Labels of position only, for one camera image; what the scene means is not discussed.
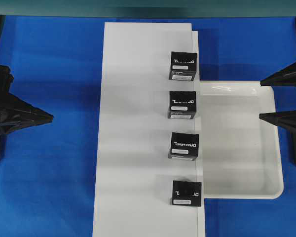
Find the white plastic tray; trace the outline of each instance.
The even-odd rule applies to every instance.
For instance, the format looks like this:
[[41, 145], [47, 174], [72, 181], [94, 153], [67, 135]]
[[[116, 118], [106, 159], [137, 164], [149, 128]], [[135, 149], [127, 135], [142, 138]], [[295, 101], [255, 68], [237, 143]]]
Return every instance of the white plastic tray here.
[[283, 191], [271, 87], [252, 81], [202, 81], [200, 90], [206, 198], [273, 199]]

